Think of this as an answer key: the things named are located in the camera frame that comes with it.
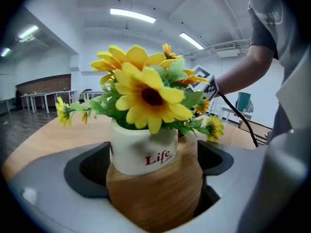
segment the round wooden table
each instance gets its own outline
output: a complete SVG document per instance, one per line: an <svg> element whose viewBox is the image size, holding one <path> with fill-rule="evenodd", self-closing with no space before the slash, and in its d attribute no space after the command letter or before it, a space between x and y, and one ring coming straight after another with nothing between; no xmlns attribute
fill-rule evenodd
<svg viewBox="0 0 311 233"><path fill-rule="evenodd" d="M48 154L110 140L110 121L98 116L85 125L79 115L70 128L62 128L52 120L24 141L2 166L8 181L31 161ZM110 165L107 188L111 203L128 219L149 232L163 232L192 219L203 184L202 170L197 162L196 140L206 140L197 133L178 140L177 154L170 164L142 176L126 176ZM224 136L217 144L254 149L250 134L225 124Z"/></svg>

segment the shirt sleeve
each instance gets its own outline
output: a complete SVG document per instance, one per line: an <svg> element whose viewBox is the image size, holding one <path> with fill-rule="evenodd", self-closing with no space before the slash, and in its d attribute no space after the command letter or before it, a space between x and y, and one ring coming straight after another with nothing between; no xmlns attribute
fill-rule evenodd
<svg viewBox="0 0 311 233"><path fill-rule="evenodd" d="M253 28L249 45L250 46L251 45L265 46L271 49L272 51L277 52L276 43L271 33L267 30L267 28L263 25L263 23L256 16L251 5L249 5L248 12L251 17L251 23L252 23L252 28Z"/></svg>

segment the gray t-shirt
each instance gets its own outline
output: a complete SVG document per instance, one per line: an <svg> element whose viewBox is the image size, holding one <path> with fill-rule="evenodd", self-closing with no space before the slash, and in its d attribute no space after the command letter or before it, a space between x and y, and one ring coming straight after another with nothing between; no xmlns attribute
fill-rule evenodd
<svg viewBox="0 0 311 233"><path fill-rule="evenodd" d="M284 67L284 83L308 47L299 33L295 17L283 0L249 0L248 11L253 27L250 45L261 45L275 51ZM269 141L289 129L291 124L279 105Z"/></svg>

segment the white vase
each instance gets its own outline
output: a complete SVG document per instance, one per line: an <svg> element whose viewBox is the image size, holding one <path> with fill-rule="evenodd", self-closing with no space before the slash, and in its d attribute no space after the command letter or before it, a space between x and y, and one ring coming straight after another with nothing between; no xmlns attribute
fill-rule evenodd
<svg viewBox="0 0 311 233"><path fill-rule="evenodd" d="M115 168L137 176L154 172L172 161L177 151L177 130L127 130L111 121L111 156Z"/></svg>

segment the black cable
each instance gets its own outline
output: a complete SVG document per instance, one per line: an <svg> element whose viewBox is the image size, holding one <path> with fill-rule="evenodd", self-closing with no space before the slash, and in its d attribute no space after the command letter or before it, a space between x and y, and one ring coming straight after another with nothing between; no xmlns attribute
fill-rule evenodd
<svg viewBox="0 0 311 233"><path fill-rule="evenodd" d="M218 92L219 95L225 100L226 104L229 105L229 107L244 121L244 123L247 125L249 132L251 134L251 137L253 139L253 142L255 144L256 147L258 147L258 143L257 140L254 136L254 132L251 128L251 126L249 125L248 121L245 119L245 117L229 102L229 100L224 96L224 94L222 94L221 92Z"/></svg>

